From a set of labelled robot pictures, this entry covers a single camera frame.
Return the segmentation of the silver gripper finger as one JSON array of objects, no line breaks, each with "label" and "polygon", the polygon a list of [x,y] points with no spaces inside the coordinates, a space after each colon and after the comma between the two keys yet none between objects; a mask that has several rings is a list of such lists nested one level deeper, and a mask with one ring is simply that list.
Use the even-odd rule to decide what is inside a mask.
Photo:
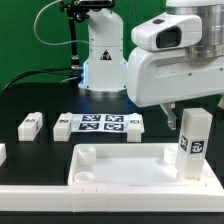
[{"label": "silver gripper finger", "polygon": [[173,112],[173,109],[175,108],[174,103],[162,103],[160,105],[161,109],[167,116],[167,125],[171,130],[176,129],[176,115]]},{"label": "silver gripper finger", "polygon": [[224,110],[224,95],[222,95],[222,97],[218,103],[218,107]]}]

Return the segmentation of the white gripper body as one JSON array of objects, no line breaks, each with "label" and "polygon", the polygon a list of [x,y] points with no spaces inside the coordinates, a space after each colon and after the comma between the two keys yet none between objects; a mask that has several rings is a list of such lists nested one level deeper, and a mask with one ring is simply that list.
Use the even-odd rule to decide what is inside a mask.
[{"label": "white gripper body", "polygon": [[184,49],[135,48],[128,60],[127,93],[139,107],[224,93],[224,56],[191,60]]}]

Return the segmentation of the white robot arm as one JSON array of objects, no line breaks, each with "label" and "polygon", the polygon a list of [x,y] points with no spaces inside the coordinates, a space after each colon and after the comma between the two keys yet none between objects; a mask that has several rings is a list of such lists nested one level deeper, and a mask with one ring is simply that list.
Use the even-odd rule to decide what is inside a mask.
[{"label": "white robot arm", "polygon": [[120,16],[108,9],[89,15],[82,92],[125,92],[139,107],[159,105],[172,129],[176,102],[224,94],[224,0],[166,0],[164,13],[133,28],[128,59]]}]

